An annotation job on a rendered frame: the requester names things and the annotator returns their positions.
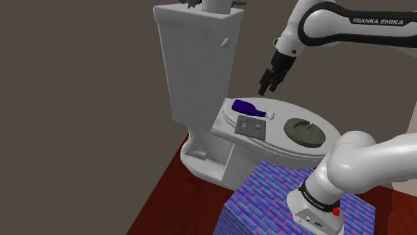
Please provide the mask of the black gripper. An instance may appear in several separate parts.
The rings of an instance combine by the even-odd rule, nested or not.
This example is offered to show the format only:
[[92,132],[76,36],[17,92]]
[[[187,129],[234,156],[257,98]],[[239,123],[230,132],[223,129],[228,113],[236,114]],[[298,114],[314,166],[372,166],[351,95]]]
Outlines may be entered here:
[[285,55],[276,50],[271,60],[272,68],[265,70],[259,82],[261,86],[258,94],[264,95],[269,86],[269,90],[274,92],[277,89],[277,86],[285,79],[287,72],[291,69],[295,60],[296,57]]

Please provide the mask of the dark blue bottle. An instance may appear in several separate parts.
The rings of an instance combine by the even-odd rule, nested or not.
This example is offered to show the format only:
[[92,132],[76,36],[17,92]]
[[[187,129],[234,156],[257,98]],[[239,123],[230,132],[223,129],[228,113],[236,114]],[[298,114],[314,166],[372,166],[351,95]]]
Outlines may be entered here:
[[275,117],[274,112],[258,110],[252,103],[249,103],[247,101],[243,101],[241,99],[236,99],[233,102],[233,104],[231,106],[231,109],[233,111],[243,113],[245,115],[256,116],[256,117],[264,117],[264,118],[268,118],[270,120],[272,120]]

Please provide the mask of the dark grey round ashtray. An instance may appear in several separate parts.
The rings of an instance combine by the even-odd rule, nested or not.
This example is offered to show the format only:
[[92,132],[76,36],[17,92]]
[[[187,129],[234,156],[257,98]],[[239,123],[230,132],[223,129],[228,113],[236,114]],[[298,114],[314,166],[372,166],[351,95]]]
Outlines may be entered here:
[[319,148],[326,141],[321,128],[304,119],[288,119],[283,130],[290,140],[306,148]]

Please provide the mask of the white toilet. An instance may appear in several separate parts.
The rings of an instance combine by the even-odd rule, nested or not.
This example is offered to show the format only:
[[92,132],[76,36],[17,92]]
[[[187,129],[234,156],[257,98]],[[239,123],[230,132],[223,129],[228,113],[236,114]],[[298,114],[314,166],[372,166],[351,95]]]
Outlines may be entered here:
[[[209,13],[201,5],[157,5],[158,25],[173,120],[189,133],[180,159],[196,177],[236,190],[261,163],[288,168],[314,168],[339,138],[327,120],[297,105],[264,97],[229,98],[229,82],[237,47],[242,9],[228,15]],[[252,103],[275,117],[233,111],[236,99]],[[266,121],[265,141],[236,134],[239,115]],[[283,130],[291,118],[307,120],[324,132],[319,148],[306,148],[290,140]]]

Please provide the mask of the white vase with dark plant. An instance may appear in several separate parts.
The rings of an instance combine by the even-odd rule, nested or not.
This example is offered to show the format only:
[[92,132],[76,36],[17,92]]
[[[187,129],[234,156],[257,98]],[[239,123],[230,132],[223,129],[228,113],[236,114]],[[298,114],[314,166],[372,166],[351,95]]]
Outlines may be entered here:
[[201,5],[201,10],[209,13],[228,15],[233,6],[246,5],[248,0],[177,0],[179,3],[187,4],[188,8]]

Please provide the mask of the purple patterned robot stand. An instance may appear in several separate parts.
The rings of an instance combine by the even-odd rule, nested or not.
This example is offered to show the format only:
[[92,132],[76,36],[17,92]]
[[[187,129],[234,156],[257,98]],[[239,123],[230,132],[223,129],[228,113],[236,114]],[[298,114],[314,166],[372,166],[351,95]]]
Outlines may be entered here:
[[[313,169],[293,169],[261,162],[225,202],[213,235],[315,235],[296,224],[287,194]],[[376,209],[354,194],[341,198],[343,235],[374,235]]]

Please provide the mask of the grey switch plate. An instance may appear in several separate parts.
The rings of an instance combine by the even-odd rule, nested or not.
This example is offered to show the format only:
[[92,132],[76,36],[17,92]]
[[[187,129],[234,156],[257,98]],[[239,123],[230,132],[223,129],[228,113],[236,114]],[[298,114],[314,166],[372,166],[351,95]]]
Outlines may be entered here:
[[266,121],[257,118],[239,115],[237,118],[235,133],[265,141],[266,139]]

